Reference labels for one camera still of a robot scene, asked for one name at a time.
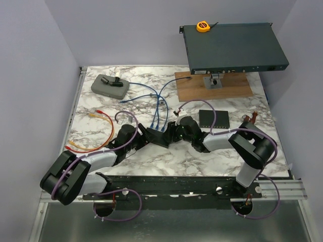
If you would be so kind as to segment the red-brown handle tool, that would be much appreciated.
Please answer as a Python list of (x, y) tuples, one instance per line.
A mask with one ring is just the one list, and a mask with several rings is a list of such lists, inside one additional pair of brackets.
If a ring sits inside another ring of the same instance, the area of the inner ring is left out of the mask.
[(258, 112), (257, 111), (254, 111), (252, 113), (252, 117), (250, 117), (250, 116), (248, 116), (248, 115), (245, 114), (245, 115), (242, 116), (242, 120), (244, 122), (249, 122), (249, 123), (255, 124), (255, 121), (256, 121), (257, 116), (258, 116)]

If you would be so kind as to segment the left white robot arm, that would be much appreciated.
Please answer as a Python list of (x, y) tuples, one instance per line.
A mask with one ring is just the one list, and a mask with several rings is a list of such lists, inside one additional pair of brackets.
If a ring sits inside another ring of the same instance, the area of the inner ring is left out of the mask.
[(139, 124), (122, 125), (116, 138), (97, 151), (77, 155), (66, 150), (56, 159), (40, 181), (40, 187), (63, 205), (72, 203), (78, 195), (95, 193), (107, 199), (112, 193), (109, 179), (97, 172), (113, 167), (126, 159), (131, 150), (139, 150), (150, 143), (151, 128)]

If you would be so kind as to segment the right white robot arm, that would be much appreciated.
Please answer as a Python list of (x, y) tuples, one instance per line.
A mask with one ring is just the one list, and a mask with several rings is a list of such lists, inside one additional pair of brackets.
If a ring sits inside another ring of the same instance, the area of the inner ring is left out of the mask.
[(234, 149), (244, 161), (232, 185), (233, 194), (239, 198), (249, 194), (250, 185), (278, 153), (276, 141), (250, 122), (230, 131), (211, 133), (203, 132), (192, 117), (185, 116), (169, 122), (162, 137), (168, 144), (189, 142), (200, 153)]

